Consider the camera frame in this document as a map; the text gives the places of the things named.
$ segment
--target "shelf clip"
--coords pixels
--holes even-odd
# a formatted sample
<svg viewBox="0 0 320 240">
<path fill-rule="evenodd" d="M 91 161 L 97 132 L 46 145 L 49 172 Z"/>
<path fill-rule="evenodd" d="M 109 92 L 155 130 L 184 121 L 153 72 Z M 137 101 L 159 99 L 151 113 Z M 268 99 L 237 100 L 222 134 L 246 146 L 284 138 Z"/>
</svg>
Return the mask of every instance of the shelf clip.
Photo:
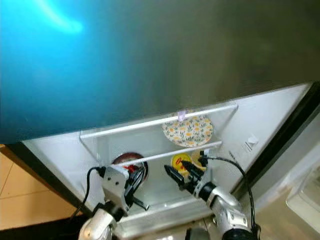
<svg viewBox="0 0 320 240">
<path fill-rule="evenodd" d="M 178 111 L 177 112 L 177 116 L 178 116 L 178 121 L 179 122 L 182 122 L 183 120 L 185 120 L 186 118 L 186 110 L 183 110 L 183 111 Z"/>
</svg>

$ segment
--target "tile floor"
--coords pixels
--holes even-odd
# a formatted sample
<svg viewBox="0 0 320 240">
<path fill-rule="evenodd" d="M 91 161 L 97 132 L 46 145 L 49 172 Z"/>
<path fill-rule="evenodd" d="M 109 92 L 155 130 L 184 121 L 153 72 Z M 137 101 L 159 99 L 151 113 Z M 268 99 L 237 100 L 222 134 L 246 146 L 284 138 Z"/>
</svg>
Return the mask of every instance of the tile floor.
<svg viewBox="0 0 320 240">
<path fill-rule="evenodd" d="M 74 210 L 0 153 L 0 230 L 64 219 Z"/>
</svg>

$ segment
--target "refrigerator door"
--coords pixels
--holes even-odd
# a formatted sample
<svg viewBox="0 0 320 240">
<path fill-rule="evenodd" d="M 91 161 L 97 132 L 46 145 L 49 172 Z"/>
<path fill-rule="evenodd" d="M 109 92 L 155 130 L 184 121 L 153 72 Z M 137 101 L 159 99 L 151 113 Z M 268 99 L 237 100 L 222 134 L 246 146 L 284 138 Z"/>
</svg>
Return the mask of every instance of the refrigerator door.
<svg viewBox="0 0 320 240">
<path fill-rule="evenodd" d="M 0 143 L 319 76 L 320 2 L 1 1 Z"/>
</svg>

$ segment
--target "plate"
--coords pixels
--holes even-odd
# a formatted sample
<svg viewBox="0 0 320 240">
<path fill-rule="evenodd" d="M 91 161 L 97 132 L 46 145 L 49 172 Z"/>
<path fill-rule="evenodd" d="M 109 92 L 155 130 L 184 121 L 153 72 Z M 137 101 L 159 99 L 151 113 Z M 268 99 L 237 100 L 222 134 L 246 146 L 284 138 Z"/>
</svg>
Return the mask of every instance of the plate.
<svg viewBox="0 0 320 240">
<path fill-rule="evenodd" d="M 207 116 L 193 116 L 183 121 L 171 121 L 162 125 L 164 135 L 174 144 L 191 148 L 207 143 L 214 127 Z"/>
</svg>

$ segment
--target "refrigerator door shelf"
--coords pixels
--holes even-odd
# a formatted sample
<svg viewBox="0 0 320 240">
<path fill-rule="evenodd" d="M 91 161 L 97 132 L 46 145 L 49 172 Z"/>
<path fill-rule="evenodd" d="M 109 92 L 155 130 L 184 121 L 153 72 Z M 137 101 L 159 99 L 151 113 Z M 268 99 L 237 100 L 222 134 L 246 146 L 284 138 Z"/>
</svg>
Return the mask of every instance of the refrigerator door shelf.
<svg viewBox="0 0 320 240">
<path fill-rule="evenodd" d="M 157 161 L 148 162 L 148 176 L 136 190 L 134 196 L 150 207 L 145 211 L 134 204 L 128 212 L 129 218 L 126 218 L 126 221 L 131 220 L 132 222 L 135 222 L 133 219 L 142 216 L 151 216 L 155 213 L 167 211 L 172 208 L 175 209 L 183 206 L 185 203 L 193 203 L 194 200 L 196 200 L 188 191 L 180 191 L 177 183 L 167 175 L 164 165 L 169 164 L 171 164 L 171 159 L 169 157 L 163 157 Z M 70 175 L 70 177 L 77 182 L 77 185 L 81 186 L 82 193 L 85 194 L 87 186 L 86 173 L 77 172 Z M 97 196 L 102 196 L 101 199 L 107 197 L 102 192 L 102 181 L 103 180 L 98 174 L 92 174 L 90 178 L 90 194 L 88 196 L 89 202 L 94 202 L 94 197 Z"/>
<path fill-rule="evenodd" d="M 124 217 L 117 224 L 115 234 L 121 239 L 132 239 L 153 231 L 196 221 L 212 215 L 206 203 L 190 196 L 163 207 L 155 207 L 146 212 Z"/>
<path fill-rule="evenodd" d="M 82 131 L 80 141 L 102 166 L 110 165 L 116 157 L 127 152 L 135 152 L 144 157 L 135 162 L 158 160 L 164 157 L 170 158 L 179 153 L 219 147 L 222 144 L 218 137 L 219 133 L 237 108 L 237 104 L 227 102 L 203 107 L 185 114 L 186 119 L 207 115 L 213 124 L 214 134 L 206 144 L 200 146 L 181 147 L 165 137 L 162 124 L 176 121 L 178 119 L 177 115 L 143 119 L 117 125 L 114 128 L 106 127 Z"/>
</svg>

